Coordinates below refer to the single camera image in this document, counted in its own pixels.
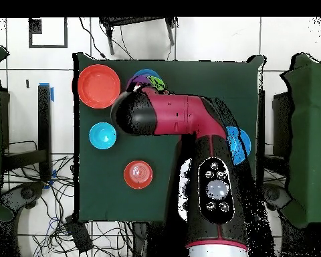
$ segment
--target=floor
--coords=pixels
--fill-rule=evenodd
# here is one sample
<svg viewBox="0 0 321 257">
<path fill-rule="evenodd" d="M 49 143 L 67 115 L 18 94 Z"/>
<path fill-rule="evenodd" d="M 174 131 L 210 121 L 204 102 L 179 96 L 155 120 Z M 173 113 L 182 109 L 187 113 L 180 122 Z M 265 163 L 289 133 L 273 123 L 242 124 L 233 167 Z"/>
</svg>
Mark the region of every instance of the floor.
<svg viewBox="0 0 321 257">
<path fill-rule="evenodd" d="M 7 48 L 9 56 L 0 63 L 0 81 L 11 94 L 9 110 L 10 142 L 37 142 L 37 85 L 49 83 L 54 89 L 51 103 L 52 159 L 71 157 L 74 153 L 74 115 L 72 98 L 73 52 L 84 52 L 100 58 L 100 50 L 108 59 L 128 59 L 127 53 L 114 44 L 115 55 L 111 56 L 106 36 L 100 29 L 98 18 L 82 18 L 83 26 L 92 33 L 94 41 L 85 31 L 78 18 L 68 18 L 68 48 L 29 48 L 28 19 L 0 19 L 0 45 Z M 33 44 L 64 44 L 64 18 L 42 18 L 42 34 L 33 35 Z M 287 90 L 280 74 L 290 67 L 291 58 L 298 52 L 311 54 L 321 61 L 321 18 L 309 17 L 179 17 L 176 55 L 170 49 L 164 20 L 137 23 L 114 29 L 113 38 L 121 46 L 122 35 L 127 50 L 134 59 L 212 60 L 243 62 L 261 54 L 266 57 L 263 73 L 265 90 L 265 141 L 273 143 L 272 98 Z M 10 146 L 11 152 L 33 149 L 33 143 Z M 272 147 L 267 145 L 267 153 Z M 58 169 L 58 161 L 53 169 Z M 72 178 L 71 162 L 62 167 L 58 175 Z M 7 190 L 20 177 L 10 174 L 5 177 Z M 60 189 L 61 184 L 54 185 Z M 74 209 L 73 187 L 67 187 L 67 196 L 62 198 L 65 216 Z M 43 198 L 49 212 L 56 209 L 54 195 L 43 190 Z M 277 252 L 282 241 L 281 223 L 278 214 L 269 212 L 270 226 Z M 94 244 L 99 247 L 117 247 L 123 243 L 118 238 L 116 222 L 90 222 L 88 231 Z M 31 210 L 23 210 L 19 221 L 19 246 L 22 257 L 32 257 L 37 248 L 36 240 L 42 241 L 49 234 L 50 218 L 42 200 Z M 102 237 L 103 231 L 109 233 Z M 111 250 L 114 255 L 127 255 L 122 250 Z M 69 257 L 108 257 L 101 250 L 92 250 L 88 255 L 70 252 Z M 52 254 L 50 257 L 65 257 Z"/>
</svg>

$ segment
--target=blue tape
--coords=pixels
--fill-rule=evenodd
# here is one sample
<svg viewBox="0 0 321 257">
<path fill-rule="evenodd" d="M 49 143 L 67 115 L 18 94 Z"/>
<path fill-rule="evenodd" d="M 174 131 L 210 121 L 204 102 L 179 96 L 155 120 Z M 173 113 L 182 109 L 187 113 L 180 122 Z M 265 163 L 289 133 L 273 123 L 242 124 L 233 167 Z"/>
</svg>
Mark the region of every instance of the blue tape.
<svg viewBox="0 0 321 257">
<path fill-rule="evenodd" d="M 56 169 L 54 169 L 54 170 L 52 171 L 51 176 L 52 176 L 53 178 L 56 178 L 56 177 L 57 177 L 57 170 L 56 170 Z M 49 183 L 50 185 L 53 185 L 54 182 L 55 182 L 55 181 L 53 181 L 53 180 L 49 180 L 48 183 Z M 44 189 L 49 189 L 49 188 L 50 188 L 49 185 L 44 186 Z"/>
<path fill-rule="evenodd" d="M 50 99 L 51 99 L 52 102 L 55 101 L 55 100 L 54 100 L 54 88 L 53 88 L 53 87 L 50 88 Z"/>
</svg>

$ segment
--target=blue cup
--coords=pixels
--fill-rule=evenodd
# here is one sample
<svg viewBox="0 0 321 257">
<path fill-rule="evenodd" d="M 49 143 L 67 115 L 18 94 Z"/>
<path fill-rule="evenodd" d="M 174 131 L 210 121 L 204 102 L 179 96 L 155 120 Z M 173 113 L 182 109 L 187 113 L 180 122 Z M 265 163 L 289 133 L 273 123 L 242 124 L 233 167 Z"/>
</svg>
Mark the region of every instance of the blue cup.
<svg viewBox="0 0 321 257">
<path fill-rule="evenodd" d="M 243 160 L 246 159 L 245 153 L 243 151 L 243 145 L 239 139 L 239 131 L 237 127 L 228 126 L 227 129 L 227 140 L 229 143 L 229 148 L 232 154 L 232 160 L 234 165 L 240 164 Z M 251 152 L 251 140 L 249 139 L 249 135 L 243 130 L 240 129 L 240 138 L 245 145 L 245 150 L 247 156 Z"/>
<path fill-rule="evenodd" d="M 116 130 L 107 122 L 96 123 L 89 131 L 89 140 L 97 149 L 109 149 L 116 141 Z"/>
</svg>

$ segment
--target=chair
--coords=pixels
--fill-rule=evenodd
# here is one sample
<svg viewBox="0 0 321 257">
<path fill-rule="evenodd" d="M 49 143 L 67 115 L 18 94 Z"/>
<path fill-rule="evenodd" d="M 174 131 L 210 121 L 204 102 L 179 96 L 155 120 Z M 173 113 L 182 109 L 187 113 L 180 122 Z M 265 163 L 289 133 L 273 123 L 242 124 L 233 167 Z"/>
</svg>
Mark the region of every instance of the chair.
<svg viewBox="0 0 321 257">
<path fill-rule="evenodd" d="M 121 25 L 129 25 L 131 23 L 141 23 L 143 21 L 153 21 L 155 19 L 165 19 L 167 25 L 168 34 L 171 46 L 174 45 L 174 38 L 172 30 L 175 27 L 177 18 L 175 17 L 100 17 L 100 23 L 105 27 L 108 38 L 108 44 L 110 46 L 110 54 L 114 55 L 113 43 L 112 43 L 112 27 L 118 27 Z"/>
</svg>

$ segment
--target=red cup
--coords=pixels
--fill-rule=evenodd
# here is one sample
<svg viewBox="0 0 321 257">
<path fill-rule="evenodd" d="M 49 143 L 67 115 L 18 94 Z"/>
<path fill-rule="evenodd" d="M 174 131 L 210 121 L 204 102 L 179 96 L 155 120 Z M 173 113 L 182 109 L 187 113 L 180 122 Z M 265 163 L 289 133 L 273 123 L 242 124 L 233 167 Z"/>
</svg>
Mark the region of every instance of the red cup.
<svg viewBox="0 0 321 257">
<path fill-rule="evenodd" d="M 152 169 L 144 161 L 132 161 L 124 170 L 124 179 L 133 189 L 143 189 L 152 181 Z"/>
</svg>

